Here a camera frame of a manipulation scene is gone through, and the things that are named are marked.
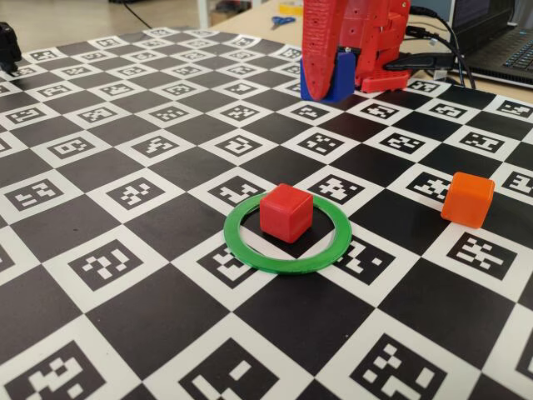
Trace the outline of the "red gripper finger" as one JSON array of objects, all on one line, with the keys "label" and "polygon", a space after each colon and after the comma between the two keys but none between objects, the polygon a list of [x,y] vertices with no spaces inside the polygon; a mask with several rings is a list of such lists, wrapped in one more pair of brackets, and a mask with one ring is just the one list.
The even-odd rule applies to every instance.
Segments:
[{"label": "red gripper finger", "polygon": [[346,4],[340,44],[359,50],[356,78],[363,78],[375,67],[378,40],[381,29],[387,24],[389,6],[389,1],[379,0],[351,0]]},{"label": "red gripper finger", "polygon": [[320,101],[328,93],[347,0],[303,2],[302,62],[307,90]]}]

